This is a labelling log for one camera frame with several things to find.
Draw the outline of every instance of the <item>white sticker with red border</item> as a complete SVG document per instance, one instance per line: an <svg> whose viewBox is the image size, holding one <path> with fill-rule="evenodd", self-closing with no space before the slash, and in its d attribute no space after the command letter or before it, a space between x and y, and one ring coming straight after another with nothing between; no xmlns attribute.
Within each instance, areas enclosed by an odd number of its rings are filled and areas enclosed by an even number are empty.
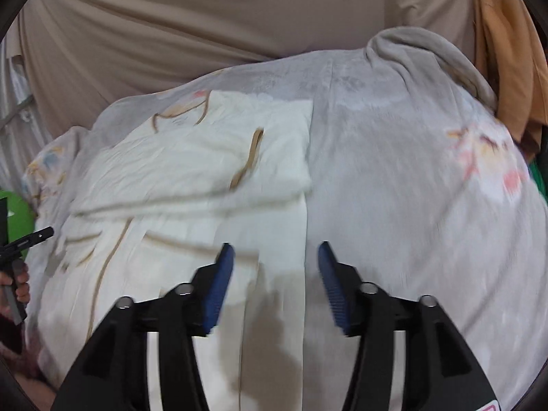
<svg viewBox="0 0 548 411"><path fill-rule="evenodd" d="M499 402L494 400L488 403L487 405L485 405L484 407L481 407L477 411L500 411Z"/></svg>

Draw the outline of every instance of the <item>hand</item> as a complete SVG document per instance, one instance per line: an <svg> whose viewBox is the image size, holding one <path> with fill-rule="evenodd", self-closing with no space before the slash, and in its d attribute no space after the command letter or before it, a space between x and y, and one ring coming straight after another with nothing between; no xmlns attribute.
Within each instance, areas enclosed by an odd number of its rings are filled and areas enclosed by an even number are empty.
<svg viewBox="0 0 548 411"><path fill-rule="evenodd" d="M11 285L13 280L8 277L8 275L4 272L0 272L0 285L9 286ZM25 264L23 273L19 274L17 276L17 290L15 291L15 294L17 295L17 301L21 303L28 303L31 299L30 296L30 289L28 287L28 266ZM0 301L0 311L1 312L8 312L9 315L9 307L6 305L5 298L2 298Z"/></svg>

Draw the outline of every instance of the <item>beige fabric backdrop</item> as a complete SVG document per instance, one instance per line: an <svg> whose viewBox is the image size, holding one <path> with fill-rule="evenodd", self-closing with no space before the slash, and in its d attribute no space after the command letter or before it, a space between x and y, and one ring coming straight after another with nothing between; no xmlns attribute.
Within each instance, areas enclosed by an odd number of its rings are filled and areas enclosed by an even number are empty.
<svg viewBox="0 0 548 411"><path fill-rule="evenodd" d="M473 0L29 0L8 53L24 56L54 136L121 97L231 65L361 48L386 27L431 29L473 59Z"/></svg>

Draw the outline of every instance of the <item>metal screw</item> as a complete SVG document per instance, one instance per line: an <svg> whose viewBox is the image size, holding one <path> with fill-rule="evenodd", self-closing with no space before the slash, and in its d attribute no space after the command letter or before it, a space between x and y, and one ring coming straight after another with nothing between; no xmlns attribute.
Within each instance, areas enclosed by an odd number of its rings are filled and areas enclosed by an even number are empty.
<svg viewBox="0 0 548 411"><path fill-rule="evenodd" d="M432 295L423 295L419 298L419 301L426 307L434 307L438 305L438 300Z"/></svg>
<svg viewBox="0 0 548 411"><path fill-rule="evenodd" d="M194 287L192 287L192 284L183 283L183 284L179 284L175 288L175 293L177 295L188 295L188 294L191 294L193 290L194 290Z"/></svg>
<svg viewBox="0 0 548 411"><path fill-rule="evenodd" d="M362 285L360 286L360 290L364 294L373 295L373 294L376 294L379 291L379 288L374 283L362 283Z"/></svg>
<svg viewBox="0 0 548 411"><path fill-rule="evenodd" d="M127 309L128 307L132 306L133 299L129 296L123 296L118 301L116 301L116 307L118 309Z"/></svg>

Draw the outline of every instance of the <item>green fabric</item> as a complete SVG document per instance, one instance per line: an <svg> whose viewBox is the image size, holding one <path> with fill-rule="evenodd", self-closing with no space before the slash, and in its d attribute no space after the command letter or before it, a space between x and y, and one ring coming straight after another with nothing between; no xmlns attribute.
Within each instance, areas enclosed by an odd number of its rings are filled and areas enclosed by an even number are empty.
<svg viewBox="0 0 548 411"><path fill-rule="evenodd" d="M8 239L9 242L22 238L34 231L35 215L26 201L12 192L0 190L0 199L8 199Z"/></svg>
<svg viewBox="0 0 548 411"><path fill-rule="evenodd" d="M529 171L531 172L531 176L533 177L539 192L541 192L544 199L548 201L548 198L546 197L546 185L544 185L543 176L540 174L539 167L536 164L536 159L529 165Z"/></svg>

